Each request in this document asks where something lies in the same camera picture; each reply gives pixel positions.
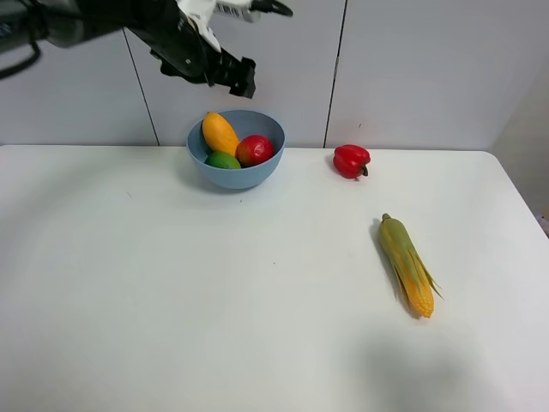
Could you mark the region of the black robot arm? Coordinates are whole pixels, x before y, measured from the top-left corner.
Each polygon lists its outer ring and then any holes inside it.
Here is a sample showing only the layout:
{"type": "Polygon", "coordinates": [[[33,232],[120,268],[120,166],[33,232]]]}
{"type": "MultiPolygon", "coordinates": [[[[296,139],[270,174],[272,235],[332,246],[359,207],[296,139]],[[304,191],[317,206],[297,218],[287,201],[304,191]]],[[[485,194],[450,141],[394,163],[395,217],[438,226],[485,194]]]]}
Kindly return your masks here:
{"type": "Polygon", "coordinates": [[[2,67],[1,77],[36,64],[42,40],[70,48],[127,28],[160,61],[163,75],[225,86],[230,94],[250,99],[256,91],[256,64],[220,47],[207,24],[214,6],[210,2],[200,12],[183,1],[3,1],[1,51],[27,45],[31,53],[2,67]]]}

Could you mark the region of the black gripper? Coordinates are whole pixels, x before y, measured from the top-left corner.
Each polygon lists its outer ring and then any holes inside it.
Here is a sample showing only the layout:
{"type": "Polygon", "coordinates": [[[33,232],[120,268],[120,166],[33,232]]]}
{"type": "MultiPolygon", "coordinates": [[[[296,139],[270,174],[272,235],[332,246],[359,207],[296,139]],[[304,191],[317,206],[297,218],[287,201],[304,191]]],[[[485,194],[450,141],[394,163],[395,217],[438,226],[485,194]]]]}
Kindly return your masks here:
{"type": "Polygon", "coordinates": [[[237,59],[220,46],[209,21],[214,8],[127,8],[124,25],[160,60],[160,71],[193,84],[229,87],[251,99],[256,91],[253,59],[237,59]]]}

